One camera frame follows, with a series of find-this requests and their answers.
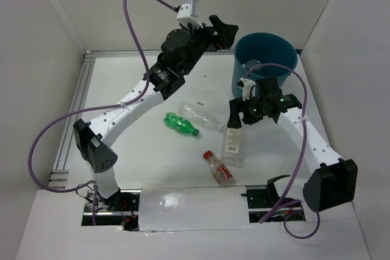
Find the teal plastic bin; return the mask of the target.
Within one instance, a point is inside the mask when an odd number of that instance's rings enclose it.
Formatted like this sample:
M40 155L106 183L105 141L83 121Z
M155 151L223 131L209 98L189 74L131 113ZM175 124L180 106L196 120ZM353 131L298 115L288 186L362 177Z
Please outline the teal plastic bin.
M242 90L237 82L249 70L247 63L256 60L262 65L268 64L248 75L254 81L269 76L276 76L278 85L282 86L287 77L291 74L288 70L273 66L273 64L283 65L294 70L298 64L298 53L284 38L272 33L255 32L248 34L235 45L234 66L232 75L231 91L233 97L242 95Z

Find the clear bottle with paper label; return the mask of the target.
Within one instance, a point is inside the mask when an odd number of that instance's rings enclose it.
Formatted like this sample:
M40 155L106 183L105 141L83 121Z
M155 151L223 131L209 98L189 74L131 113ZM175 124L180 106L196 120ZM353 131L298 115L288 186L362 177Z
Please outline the clear bottle with paper label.
M243 167L243 130L241 128L226 127L224 129L221 161L229 166Z

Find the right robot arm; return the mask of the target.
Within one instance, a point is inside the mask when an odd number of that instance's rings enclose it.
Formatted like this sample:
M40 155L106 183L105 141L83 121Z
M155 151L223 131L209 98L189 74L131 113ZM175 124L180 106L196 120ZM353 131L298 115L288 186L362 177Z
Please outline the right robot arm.
M310 178L303 186L303 199L318 213L354 199L358 167L334 151L305 116L293 94L283 94L275 77L253 81L239 79L241 97L230 100L228 128L240 129L265 117L274 120L297 147L304 147Z

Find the green plastic soda bottle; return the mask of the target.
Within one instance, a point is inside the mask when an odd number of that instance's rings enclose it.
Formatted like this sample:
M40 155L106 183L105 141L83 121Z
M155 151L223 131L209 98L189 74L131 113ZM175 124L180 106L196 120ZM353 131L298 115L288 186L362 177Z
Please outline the green plastic soda bottle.
M175 113L167 113L164 118L164 123L167 127L182 135L192 137L198 137L199 135L199 130L194 127L190 121L176 115Z

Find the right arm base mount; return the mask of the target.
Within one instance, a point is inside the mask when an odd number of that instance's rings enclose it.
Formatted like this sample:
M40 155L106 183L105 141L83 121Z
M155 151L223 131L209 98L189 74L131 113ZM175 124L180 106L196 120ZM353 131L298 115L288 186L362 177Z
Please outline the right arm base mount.
M289 175L280 175L271 178L266 185L247 187L245 193L241 194L246 198L249 209L249 222L257 223L279 199L275 183L281 183L283 179L289 181ZM282 222L289 214L293 214L290 221L305 220L304 212L300 202L278 209L266 222Z

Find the aluminium frame rail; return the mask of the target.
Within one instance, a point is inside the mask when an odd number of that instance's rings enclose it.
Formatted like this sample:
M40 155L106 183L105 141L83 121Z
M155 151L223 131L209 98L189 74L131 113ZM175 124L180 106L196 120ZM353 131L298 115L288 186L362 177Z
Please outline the aluminium frame rail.
M70 115L64 118L65 129L60 140L57 156L49 179L49 186L52 188L66 188L66 181L71 168L71 160L68 157L73 141L73 123L82 117L95 63L99 58L107 60L117 59L119 64L124 67L123 72L128 78L134 79L138 77L139 74L144 74L144 64L137 51L91 51L85 54L74 97L71 102Z

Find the red-capped red-label bottle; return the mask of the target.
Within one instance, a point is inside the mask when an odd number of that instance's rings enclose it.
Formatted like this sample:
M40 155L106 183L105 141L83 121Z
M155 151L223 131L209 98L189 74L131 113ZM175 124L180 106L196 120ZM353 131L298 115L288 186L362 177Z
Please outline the red-capped red-label bottle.
M213 178L220 186L226 187L232 184L233 175L225 164L219 160L211 150L206 151L203 154L203 158L208 163Z

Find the clear bottle cap-down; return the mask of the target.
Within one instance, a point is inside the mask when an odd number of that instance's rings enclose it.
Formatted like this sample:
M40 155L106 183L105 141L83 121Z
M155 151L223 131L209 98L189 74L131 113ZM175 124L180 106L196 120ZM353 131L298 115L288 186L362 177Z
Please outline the clear bottle cap-down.
M178 114L180 117L207 130L220 131L224 126L212 114L188 102L179 103Z

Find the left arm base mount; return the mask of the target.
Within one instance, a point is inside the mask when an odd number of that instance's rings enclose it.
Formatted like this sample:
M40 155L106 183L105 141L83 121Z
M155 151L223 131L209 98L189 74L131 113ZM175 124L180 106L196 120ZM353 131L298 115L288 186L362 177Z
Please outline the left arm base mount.
M81 225L83 227L117 226L124 231L140 230L138 223L140 189L124 189L110 203L105 203L89 186L85 194L76 191L83 198Z

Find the clear bottle with white cap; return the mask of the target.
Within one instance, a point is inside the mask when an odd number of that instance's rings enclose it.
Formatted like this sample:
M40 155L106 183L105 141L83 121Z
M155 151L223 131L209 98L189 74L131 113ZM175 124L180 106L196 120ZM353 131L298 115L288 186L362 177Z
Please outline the clear bottle with white cap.
M253 68L258 68L262 65L262 63L259 61L259 60L256 60L256 59L251 59L251 60L248 60L246 61L244 64L243 64L243 68L247 71L250 71L252 70Z

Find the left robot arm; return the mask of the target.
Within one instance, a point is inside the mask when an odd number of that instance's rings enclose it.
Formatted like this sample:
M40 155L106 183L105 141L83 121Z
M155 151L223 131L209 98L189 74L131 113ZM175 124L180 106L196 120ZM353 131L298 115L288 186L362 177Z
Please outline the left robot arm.
M98 202L107 211L116 209L122 199L113 170L118 160L112 150L116 139L143 114L173 95L205 52L232 47L239 27L223 23L216 15L209 20L210 26L186 23L170 31L156 63L129 94L91 121L79 119L74 123L76 147L90 165Z

